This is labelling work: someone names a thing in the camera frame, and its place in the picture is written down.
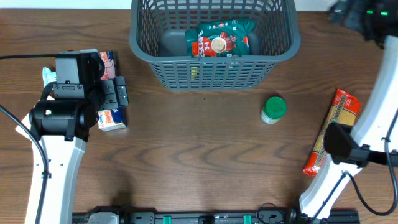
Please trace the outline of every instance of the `pasta package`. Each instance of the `pasta package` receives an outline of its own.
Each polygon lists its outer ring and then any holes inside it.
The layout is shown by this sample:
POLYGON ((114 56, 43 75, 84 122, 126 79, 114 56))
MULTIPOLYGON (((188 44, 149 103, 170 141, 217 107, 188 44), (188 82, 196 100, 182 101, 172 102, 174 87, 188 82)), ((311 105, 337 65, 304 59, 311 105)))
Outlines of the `pasta package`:
POLYGON ((350 126, 354 125, 360 108, 361 103, 355 97, 343 90, 337 89, 335 98, 330 106, 328 116, 323 123, 311 156, 303 170, 304 174, 312 176, 318 174, 323 163, 323 158, 326 154, 326 151, 323 148, 323 138, 329 124, 331 122, 337 122, 339 124, 350 126))

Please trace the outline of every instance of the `gray plastic basket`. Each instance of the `gray plastic basket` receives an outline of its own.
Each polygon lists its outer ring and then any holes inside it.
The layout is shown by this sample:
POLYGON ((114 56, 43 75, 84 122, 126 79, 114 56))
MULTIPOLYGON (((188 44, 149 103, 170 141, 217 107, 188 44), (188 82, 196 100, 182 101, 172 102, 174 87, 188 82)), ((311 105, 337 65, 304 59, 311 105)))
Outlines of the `gray plastic basket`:
POLYGON ((248 89, 296 54, 300 32, 294 0, 132 0, 130 46, 170 90, 248 89), (187 55, 187 29, 238 18, 256 22, 251 55, 187 55))

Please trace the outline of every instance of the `wood grain surface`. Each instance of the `wood grain surface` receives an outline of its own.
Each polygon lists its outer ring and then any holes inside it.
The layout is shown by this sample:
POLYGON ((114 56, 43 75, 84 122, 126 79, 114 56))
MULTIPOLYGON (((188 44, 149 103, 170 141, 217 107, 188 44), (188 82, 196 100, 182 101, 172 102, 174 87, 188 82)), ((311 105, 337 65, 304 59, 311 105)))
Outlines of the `wood grain surface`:
MULTIPOLYGON (((158 211, 254 210, 263 202, 293 204, 312 178, 302 174, 336 88, 364 105, 383 51, 324 13, 298 14, 302 46, 255 89, 171 92, 129 47, 130 12, 0 10, 0 55, 53 54, 97 48, 118 54, 129 90, 129 127, 94 127, 81 162, 75 212, 130 204, 158 211), (268 97, 288 105, 277 124, 259 116, 268 97)), ((43 89, 42 68, 52 58, 0 61, 0 103, 23 118, 43 89)), ((0 115, 0 222, 24 221, 32 178, 32 149, 0 115)), ((387 167, 371 164, 356 178, 377 210, 392 202, 387 167)), ((362 223, 377 217, 348 184, 335 207, 359 210, 362 223)))

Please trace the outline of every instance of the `black cable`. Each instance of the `black cable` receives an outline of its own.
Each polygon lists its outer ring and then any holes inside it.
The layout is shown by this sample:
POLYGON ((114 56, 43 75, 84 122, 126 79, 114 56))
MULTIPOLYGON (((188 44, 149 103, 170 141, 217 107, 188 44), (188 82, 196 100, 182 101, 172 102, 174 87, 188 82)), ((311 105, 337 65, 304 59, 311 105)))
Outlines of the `black cable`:
POLYGON ((388 148, 388 144, 391 141, 390 140, 390 135, 391 135, 392 130, 394 129, 394 125, 395 125, 395 123, 397 121, 397 117, 398 117, 398 109, 397 109, 397 111, 396 111, 396 113, 394 115, 394 118, 391 121, 391 124, 390 124, 390 127, 388 129, 388 132, 387 132, 386 136, 382 139, 382 140, 384 140, 384 151, 386 152, 387 166, 388 166, 388 169, 390 170, 390 176, 391 176, 391 180, 392 180, 392 187, 394 189, 394 200, 392 201, 391 208, 388 211, 386 211, 386 212, 378 212, 378 211, 373 210, 368 205, 368 203, 365 202, 365 199, 363 199, 361 193, 359 192, 358 185, 356 184, 356 182, 354 180, 354 177, 350 173, 347 173, 347 175, 351 178, 351 180, 353 182, 356 194, 358 195, 358 198, 362 202, 363 206, 365 206, 365 208, 367 210, 369 210, 371 213, 373 213, 375 215, 380 215, 380 216, 390 215, 397 208, 397 204, 398 204, 397 179, 396 179, 396 175, 394 173, 394 168, 393 168, 392 162, 391 162, 390 151, 389 151, 389 148, 388 148))
MULTIPOLYGON (((266 206, 266 205, 272 205, 273 207, 276 208, 276 205, 274 205, 273 203, 270 203, 270 202, 263 203, 263 204, 260 205, 260 207, 257 208, 257 210, 256 210, 256 218, 257 218, 257 219, 259 220, 259 222, 261 222, 262 224, 271 224, 271 223, 266 223, 266 222, 264 222, 264 221, 260 218, 260 216, 259 216, 260 209, 261 209, 262 207, 266 206)), ((282 215, 282 217, 285 216, 285 214, 282 213, 281 211, 279 211, 279 213, 282 215)))
POLYGON ((56 54, 38 54, 38 55, 7 55, 0 56, 0 60, 2 59, 14 59, 14 58, 42 58, 42 57, 55 57, 56 54))
POLYGON ((57 81, 47 83, 47 85, 44 87, 44 90, 42 92, 42 96, 40 97, 40 100, 46 100, 47 97, 49 97, 49 95, 52 91, 52 88, 53 88, 54 84, 56 84, 56 83, 57 83, 57 81))
POLYGON ((0 105, 0 110, 5 113, 9 118, 11 118, 15 123, 17 123, 25 132, 26 134, 30 137, 32 142, 36 145, 37 149, 40 152, 40 155, 42 156, 43 160, 43 173, 42 173, 42 178, 43 178, 43 183, 42 183, 42 190, 40 192, 40 199, 39 199, 39 206, 37 208, 37 213, 36 213, 36 224, 40 223, 40 218, 42 216, 42 209, 43 209, 43 202, 44 202, 44 195, 45 195, 45 188, 47 186, 47 179, 50 175, 49 173, 49 160, 47 159, 47 155, 44 152, 42 146, 38 142, 38 140, 33 136, 31 131, 24 125, 22 122, 16 118, 10 111, 5 109, 2 105, 0 105))

